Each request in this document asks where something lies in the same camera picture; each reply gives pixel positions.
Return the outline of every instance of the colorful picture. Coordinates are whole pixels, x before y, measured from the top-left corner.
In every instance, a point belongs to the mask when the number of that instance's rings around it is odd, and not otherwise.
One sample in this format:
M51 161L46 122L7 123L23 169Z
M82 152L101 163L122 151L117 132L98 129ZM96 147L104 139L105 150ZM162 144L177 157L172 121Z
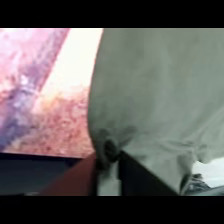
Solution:
M0 152L83 158L101 28L0 28Z

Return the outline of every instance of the gray fabric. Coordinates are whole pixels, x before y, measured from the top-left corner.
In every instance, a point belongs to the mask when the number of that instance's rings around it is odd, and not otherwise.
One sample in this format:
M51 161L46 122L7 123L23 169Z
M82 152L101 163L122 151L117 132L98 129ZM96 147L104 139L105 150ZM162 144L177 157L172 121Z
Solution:
M224 29L105 29L88 122L99 156L107 133L180 193L224 154Z

